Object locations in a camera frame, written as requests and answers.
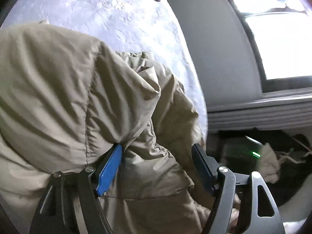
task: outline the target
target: white bedsheet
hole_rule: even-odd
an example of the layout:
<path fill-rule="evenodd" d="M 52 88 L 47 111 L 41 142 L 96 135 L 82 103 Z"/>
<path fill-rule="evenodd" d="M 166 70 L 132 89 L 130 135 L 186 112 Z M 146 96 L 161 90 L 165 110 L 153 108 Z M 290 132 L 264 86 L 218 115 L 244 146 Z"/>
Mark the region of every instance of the white bedsheet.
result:
<path fill-rule="evenodd" d="M 87 33 L 116 51 L 151 52 L 183 83 L 207 134 L 207 111 L 188 48 L 170 5 L 154 0 L 18 0 L 2 28 L 47 19 Z"/>

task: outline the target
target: green led indicator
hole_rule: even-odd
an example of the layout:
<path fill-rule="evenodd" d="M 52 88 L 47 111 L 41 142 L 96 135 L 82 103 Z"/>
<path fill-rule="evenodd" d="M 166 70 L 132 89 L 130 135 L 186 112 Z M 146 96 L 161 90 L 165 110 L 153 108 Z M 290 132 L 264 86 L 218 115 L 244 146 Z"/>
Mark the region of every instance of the green led indicator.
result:
<path fill-rule="evenodd" d="M 257 158 L 260 158 L 261 157 L 261 155 L 260 154 L 258 154 L 257 152 L 252 152 L 252 154 L 255 156 L 255 157 L 257 157 Z"/>

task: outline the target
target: beige cloth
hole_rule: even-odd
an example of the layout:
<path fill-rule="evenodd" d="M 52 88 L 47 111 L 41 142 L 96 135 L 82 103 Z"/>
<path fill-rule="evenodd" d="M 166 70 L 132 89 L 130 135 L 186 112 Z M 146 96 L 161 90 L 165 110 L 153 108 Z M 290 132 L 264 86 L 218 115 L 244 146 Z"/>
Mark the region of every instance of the beige cloth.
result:
<path fill-rule="evenodd" d="M 101 198 L 114 233 L 200 233 L 209 210 L 199 203 L 211 198 L 190 152 L 205 143 L 167 67 L 46 24 L 5 29 L 0 40 L 0 196 L 26 230 L 51 173 L 78 172 L 121 143 Z"/>

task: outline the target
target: window frame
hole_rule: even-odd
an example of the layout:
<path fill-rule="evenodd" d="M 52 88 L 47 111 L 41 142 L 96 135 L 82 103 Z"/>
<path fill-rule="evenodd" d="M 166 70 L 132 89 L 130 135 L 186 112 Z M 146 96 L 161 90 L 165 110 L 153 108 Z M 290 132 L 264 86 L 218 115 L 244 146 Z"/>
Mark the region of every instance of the window frame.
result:
<path fill-rule="evenodd" d="M 272 11 L 267 11 L 263 13 L 254 13 L 254 14 L 249 14 L 249 13 L 242 13 L 238 10 L 236 4 L 234 3 L 233 0 L 228 0 L 232 8 L 234 9 L 237 17 L 239 18 L 239 21 L 241 22 L 247 38 L 250 42 L 250 45 L 252 47 L 252 50 L 255 55 L 255 60 L 258 65 L 258 71 L 259 71 L 259 76 L 260 76 L 260 81 L 261 81 L 261 87 L 262 87 L 262 92 L 263 93 L 268 93 L 268 92 L 275 92 L 275 91 L 282 91 L 282 90 L 293 90 L 293 89 L 301 89 L 301 88 L 308 88 L 312 87 L 312 76 L 300 76 L 300 77 L 290 77 L 290 78 L 280 78 L 280 79 L 266 79 L 266 73 L 264 71 L 263 63 L 262 63 L 262 58 L 257 46 L 257 43 L 255 41 L 253 32 L 249 25 L 247 24 L 245 18 L 248 16 L 256 16 L 257 14 L 268 14 L 268 13 L 280 13 L 280 12 L 288 12 L 285 11 L 285 9 L 281 10 L 275 10 L 273 9 Z M 294 11 L 297 13 L 306 13 L 302 11 Z"/>

